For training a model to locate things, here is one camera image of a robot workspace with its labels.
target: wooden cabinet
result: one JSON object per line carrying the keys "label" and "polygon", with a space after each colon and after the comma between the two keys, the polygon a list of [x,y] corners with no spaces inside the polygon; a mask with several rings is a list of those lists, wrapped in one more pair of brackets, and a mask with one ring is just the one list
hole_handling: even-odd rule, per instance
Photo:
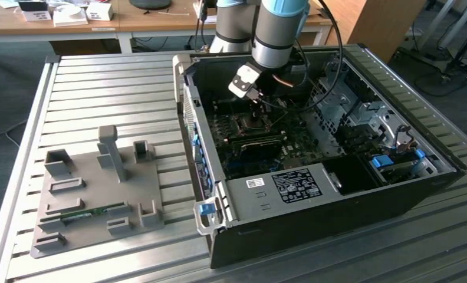
{"label": "wooden cabinet", "polygon": [[[325,3],[338,21],[343,43],[363,43],[387,62],[426,0],[325,0]],[[338,44],[334,31],[327,44]]]}

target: table leg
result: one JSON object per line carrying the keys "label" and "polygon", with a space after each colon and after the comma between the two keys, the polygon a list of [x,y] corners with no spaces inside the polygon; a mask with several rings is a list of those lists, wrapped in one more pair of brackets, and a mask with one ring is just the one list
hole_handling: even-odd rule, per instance
{"label": "table leg", "polygon": [[120,43],[122,53],[132,53],[131,39],[132,39],[131,32],[119,32],[118,33],[118,41]]}
{"label": "table leg", "polygon": [[318,31],[314,39],[314,45],[326,45],[329,35],[331,31],[331,25],[323,25],[321,31]]}

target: gray fixture plate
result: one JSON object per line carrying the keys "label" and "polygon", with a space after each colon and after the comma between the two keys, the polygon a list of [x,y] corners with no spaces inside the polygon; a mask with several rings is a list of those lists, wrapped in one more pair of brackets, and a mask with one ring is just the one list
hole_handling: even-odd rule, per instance
{"label": "gray fixture plate", "polygon": [[[72,164],[67,163],[71,171],[70,176],[60,175],[52,178],[51,174],[46,172],[42,200],[38,209],[38,226],[35,228],[34,247],[31,250],[32,257],[40,258],[59,254],[84,246],[163,228],[164,221],[162,220],[162,196],[156,161],[136,163],[132,147],[124,147],[119,151],[128,175],[126,182],[119,183],[114,168],[100,168],[96,158],[100,155],[99,152],[71,156]],[[51,193],[52,182],[78,177],[86,182],[86,187]],[[52,216],[46,213],[48,205],[51,208],[64,206],[68,203],[76,202],[78,199],[82,199],[84,202],[82,210],[123,202],[130,205],[131,209],[130,211],[124,209],[124,212],[107,212],[102,215],[74,220],[66,225],[56,225],[44,231],[39,225],[43,218]],[[154,225],[144,227],[140,224],[139,204],[143,207],[144,213],[151,216],[154,203],[158,210],[158,215],[155,216],[158,217],[158,221]],[[131,229],[119,229],[111,234],[107,229],[107,222],[126,217],[128,217]],[[56,232],[66,238],[64,245],[51,245],[40,250],[36,247],[39,239],[46,238]]]}

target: white box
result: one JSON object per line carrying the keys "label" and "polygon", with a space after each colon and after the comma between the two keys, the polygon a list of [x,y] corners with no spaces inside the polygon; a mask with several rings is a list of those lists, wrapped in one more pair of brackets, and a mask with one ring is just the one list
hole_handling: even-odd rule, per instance
{"label": "white box", "polygon": [[74,17],[71,17],[66,13],[58,12],[58,10],[54,12],[54,26],[55,27],[67,27],[70,25],[87,25],[90,22],[87,20],[86,10],[82,9],[80,13],[75,14]]}
{"label": "white box", "polygon": [[46,21],[52,19],[50,11],[34,11],[34,12],[23,11],[22,14],[24,15],[24,18],[28,22]]}
{"label": "white box", "polygon": [[91,2],[87,8],[87,17],[94,21],[111,21],[114,8],[110,3]]}

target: barcode sticker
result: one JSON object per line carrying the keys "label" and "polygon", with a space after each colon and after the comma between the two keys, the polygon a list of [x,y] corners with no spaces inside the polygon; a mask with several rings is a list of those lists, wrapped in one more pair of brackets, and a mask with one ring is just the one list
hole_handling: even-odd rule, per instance
{"label": "barcode sticker", "polygon": [[246,183],[249,184],[249,188],[251,189],[253,187],[261,187],[265,186],[266,183],[262,178],[254,179],[254,180],[247,180]]}

